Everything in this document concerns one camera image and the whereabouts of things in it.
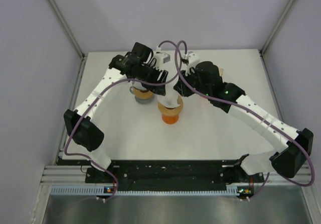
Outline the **white paper coffee filter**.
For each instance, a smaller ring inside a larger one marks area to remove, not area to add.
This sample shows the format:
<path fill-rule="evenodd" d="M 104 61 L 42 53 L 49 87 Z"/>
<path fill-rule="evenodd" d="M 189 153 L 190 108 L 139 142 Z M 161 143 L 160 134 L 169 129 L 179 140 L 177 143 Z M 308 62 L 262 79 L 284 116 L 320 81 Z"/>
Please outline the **white paper coffee filter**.
<path fill-rule="evenodd" d="M 144 87 L 142 86 L 142 84 L 140 82 L 137 82 L 137 81 L 133 81 L 132 82 L 132 86 L 136 89 L 139 89 L 139 90 L 144 90 Z"/>

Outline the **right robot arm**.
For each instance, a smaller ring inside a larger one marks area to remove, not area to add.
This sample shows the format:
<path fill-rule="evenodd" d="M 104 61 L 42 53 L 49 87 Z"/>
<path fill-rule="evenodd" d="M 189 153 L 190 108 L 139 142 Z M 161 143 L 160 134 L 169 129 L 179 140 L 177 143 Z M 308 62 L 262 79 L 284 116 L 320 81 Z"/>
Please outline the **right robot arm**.
<path fill-rule="evenodd" d="M 260 154 L 245 154 L 237 162 L 234 176 L 247 181 L 253 174 L 275 171 L 293 178 L 311 154 L 313 133 L 291 127 L 262 109 L 233 83 L 224 82 L 218 66 L 210 61 L 179 73 L 174 90 L 183 97 L 198 94 L 214 107 L 237 118 L 262 136 L 273 149 Z"/>

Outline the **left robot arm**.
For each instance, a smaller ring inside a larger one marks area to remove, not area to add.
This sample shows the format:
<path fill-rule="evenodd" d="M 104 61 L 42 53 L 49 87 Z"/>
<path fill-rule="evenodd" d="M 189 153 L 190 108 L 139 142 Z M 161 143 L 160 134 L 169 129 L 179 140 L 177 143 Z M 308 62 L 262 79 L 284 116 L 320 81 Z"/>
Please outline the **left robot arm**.
<path fill-rule="evenodd" d="M 161 66 L 169 62 L 169 54 L 160 48 L 136 42 L 131 51 L 116 55 L 92 92 L 74 110 L 66 110 L 64 121 L 68 134 L 66 145 L 77 144 L 84 151 L 78 156 L 85 157 L 96 168 L 96 176 L 103 182 L 113 178 L 114 171 L 109 165 L 111 159 L 100 146 L 105 134 L 99 129 L 99 118 L 104 109 L 128 83 L 138 83 L 139 90 L 165 95 L 168 71 Z"/>

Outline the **clear glass server jug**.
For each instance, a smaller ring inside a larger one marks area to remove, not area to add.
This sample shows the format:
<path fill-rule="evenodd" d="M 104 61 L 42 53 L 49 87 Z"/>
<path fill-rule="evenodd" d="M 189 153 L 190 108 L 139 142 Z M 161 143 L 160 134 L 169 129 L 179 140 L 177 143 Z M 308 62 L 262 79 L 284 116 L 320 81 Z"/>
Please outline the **clear glass server jug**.
<path fill-rule="evenodd" d="M 131 86 L 129 91 L 134 95 L 135 101 L 139 104 L 148 104 L 154 99 L 154 94 L 149 90 L 139 90 Z"/>

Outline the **orange coffee filter box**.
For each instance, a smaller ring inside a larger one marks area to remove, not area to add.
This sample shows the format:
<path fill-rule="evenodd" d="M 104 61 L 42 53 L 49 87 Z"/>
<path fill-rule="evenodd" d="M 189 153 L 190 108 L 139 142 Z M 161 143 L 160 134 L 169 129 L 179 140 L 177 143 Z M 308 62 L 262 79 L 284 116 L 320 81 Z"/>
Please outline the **orange coffee filter box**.
<path fill-rule="evenodd" d="M 224 73 L 224 69 L 221 67 L 218 67 L 218 69 L 219 69 L 219 75 L 222 77 Z"/>

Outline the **orange liquid glass beaker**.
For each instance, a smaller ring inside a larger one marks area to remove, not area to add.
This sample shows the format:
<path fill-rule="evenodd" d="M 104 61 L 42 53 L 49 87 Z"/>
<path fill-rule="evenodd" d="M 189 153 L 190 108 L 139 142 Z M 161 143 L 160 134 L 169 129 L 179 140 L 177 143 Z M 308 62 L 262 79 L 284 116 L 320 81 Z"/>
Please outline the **orange liquid glass beaker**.
<path fill-rule="evenodd" d="M 162 114 L 162 120 L 168 125 L 175 124 L 179 120 L 179 114 L 173 116 Z"/>

